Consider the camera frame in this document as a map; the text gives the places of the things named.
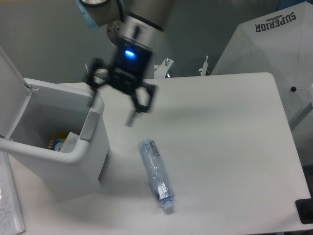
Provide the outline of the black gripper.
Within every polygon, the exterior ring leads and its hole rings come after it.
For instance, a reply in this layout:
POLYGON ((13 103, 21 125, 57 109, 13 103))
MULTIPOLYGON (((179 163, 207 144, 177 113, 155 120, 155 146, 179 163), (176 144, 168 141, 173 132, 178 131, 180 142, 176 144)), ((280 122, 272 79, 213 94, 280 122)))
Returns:
POLYGON ((147 114, 152 110, 157 85, 143 82, 143 78, 153 52, 151 49, 125 38, 120 39, 117 45, 118 48, 111 65, 101 58, 94 58, 87 66, 85 83, 91 89, 88 106, 93 106, 101 87, 110 85, 130 98, 132 109, 125 125, 132 127, 138 115, 147 114), (107 72, 99 77, 99 70, 107 72))

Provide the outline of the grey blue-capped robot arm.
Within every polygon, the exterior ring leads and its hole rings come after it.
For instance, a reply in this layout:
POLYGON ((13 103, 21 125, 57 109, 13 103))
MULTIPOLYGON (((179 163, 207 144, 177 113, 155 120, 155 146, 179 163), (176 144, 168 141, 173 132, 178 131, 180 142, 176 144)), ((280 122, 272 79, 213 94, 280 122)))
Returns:
POLYGON ((91 28, 115 21, 122 24, 112 60, 106 63, 101 58, 94 58, 86 67, 85 83, 92 90, 91 103, 105 85, 128 95, 134 104, 127 122, 127 126, 131 126, 136 114, 150 111, 157 87, 144 80, 175 1, 78 0, 76 3, 91 28))

